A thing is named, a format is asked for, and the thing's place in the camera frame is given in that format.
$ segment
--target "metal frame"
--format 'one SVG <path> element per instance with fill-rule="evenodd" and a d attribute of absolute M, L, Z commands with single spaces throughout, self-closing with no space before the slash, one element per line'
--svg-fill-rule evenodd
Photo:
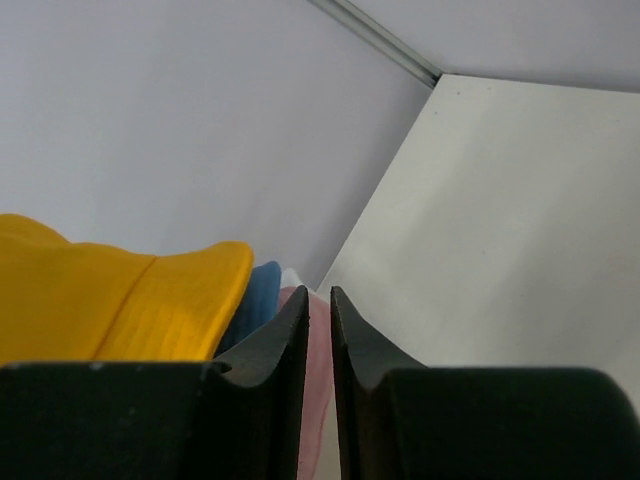
<path fill-rule="evenodd" d="M 382 52 L 429 88 L 435 88 L 442 71 L 346 0 L 309 0 L 365 42 Z"/>

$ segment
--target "pink cloth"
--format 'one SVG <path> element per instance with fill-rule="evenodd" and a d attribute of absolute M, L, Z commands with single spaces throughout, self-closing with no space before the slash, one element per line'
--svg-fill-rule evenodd
<path fill-rule="evenodd" d="M 295 287 L 280 290 L 278 310 Z M 333 388 L 331 317 L 329 304 L 309 291 L 309 344 L 302 399 L 302 425 L 298 454 L 298 480 L 311 480 L 318 464 L 322 425 Z"/>

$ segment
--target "clothing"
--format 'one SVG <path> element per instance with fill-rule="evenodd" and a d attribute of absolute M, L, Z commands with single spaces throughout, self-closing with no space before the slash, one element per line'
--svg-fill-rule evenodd
<path fill-rule="evenodd" d="M 296 287 L 280 290 L 279 308 Z M 333 389 L 329 304 L 309 290 L 309 343 L 302 400 L 298 479 L 310 480 L 318 464 L 322 426 Z"/>
<path fill-rule="evenodd" d="M 241 242 L 157 257 L 0 215 L 0 364 L 211 358 L 251 273 Z"/>
<path fill-rule="evenodd" d="M 269 262 L 251 272 L 249 285 L 224 333 L 216 356 L 237 345 L 275 317 L 280 292 L 280 265 Z"/>

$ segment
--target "dark blue fabric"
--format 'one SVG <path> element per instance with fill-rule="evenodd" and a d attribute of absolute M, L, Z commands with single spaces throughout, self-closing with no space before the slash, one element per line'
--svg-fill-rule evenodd
<path fill-rule="evenodd" d="M 237 345 L 275 317 L 281 276 L 278 262 L 265 263 L 251 271 L 247 289 L 224 332 L 216 356 Z"/>

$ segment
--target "yellow towel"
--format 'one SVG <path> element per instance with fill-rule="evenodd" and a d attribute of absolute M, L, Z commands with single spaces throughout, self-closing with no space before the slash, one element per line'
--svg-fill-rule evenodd
<path fill-rule="evenodd" d="M 0 215 L 0 365 L 210 359 L 252 264 L 241 242 L 156 257 Z"/>

